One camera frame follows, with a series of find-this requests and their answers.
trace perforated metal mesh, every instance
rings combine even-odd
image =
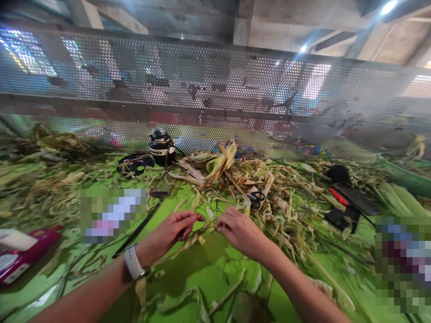
[[[4,22],[1,114],[116,151],[164,127],[185,152],[231,138],[269,158],[371,161],[431,137],[431,71],[112,31]]]

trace black scissors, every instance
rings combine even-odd
[[[256,192],[251,192],[251,193],[246,193],[246,195],[248,196],[248,198],[251,201],[251,208],[252,209],[259,209],[262,202],[265,200],[265,194],[263,194],[260,191],[256,191]]]

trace watch strap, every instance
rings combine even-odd
[[[131,245],[126,249],[125,258],[126,265],[129,269],[130,276],[132,276],[133,280],[137,280],[141,277],[147,276],[151,272],[151,267],[142,268],[139,263],[138,257],[136,256],[135,250],[136,244]]]

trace black water bottle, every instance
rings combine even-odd
[[[174,142],[164,129],[154,128],[150,138],[150,152],[157,165],[164,167],[176,162]]]

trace person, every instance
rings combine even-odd
[[[177,241],[187,238],[196,221],[192,211],[169,215],[136,245],[142,268],[161,259]],[[349,322],[342,311],[246,215],[226,208],[215,230],[237,250],[262,264],[279,282],[304,322]],[[36,315],[31,322],[97,322],[133,283],[125,257],[119,257],[77,289]]]

